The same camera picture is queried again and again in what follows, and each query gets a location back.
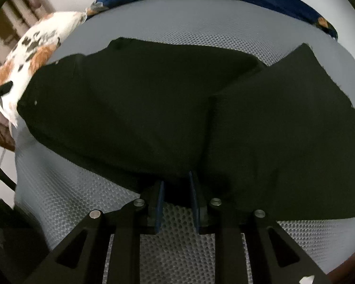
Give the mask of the black pants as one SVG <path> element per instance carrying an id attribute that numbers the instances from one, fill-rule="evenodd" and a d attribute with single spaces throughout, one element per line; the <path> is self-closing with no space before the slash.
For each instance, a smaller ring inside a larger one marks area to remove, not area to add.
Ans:
<path id="1" fill-rule="evenodd" d="M 278 220 L 355 217 L 355 109 L 306 44 L 240 51 L 119 38 L 36 71 L 18 113 L 43 145 L 138 194 L 189 186 Z"/>

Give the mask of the wooden bed frame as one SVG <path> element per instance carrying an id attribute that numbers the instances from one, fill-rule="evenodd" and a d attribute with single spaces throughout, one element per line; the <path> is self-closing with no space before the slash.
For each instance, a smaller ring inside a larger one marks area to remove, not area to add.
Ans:
<path id="1" fill-rule="evenodd" d="M 355 252 L 344 263 L 328 273 L 332 283 L 355 284 Z"/>

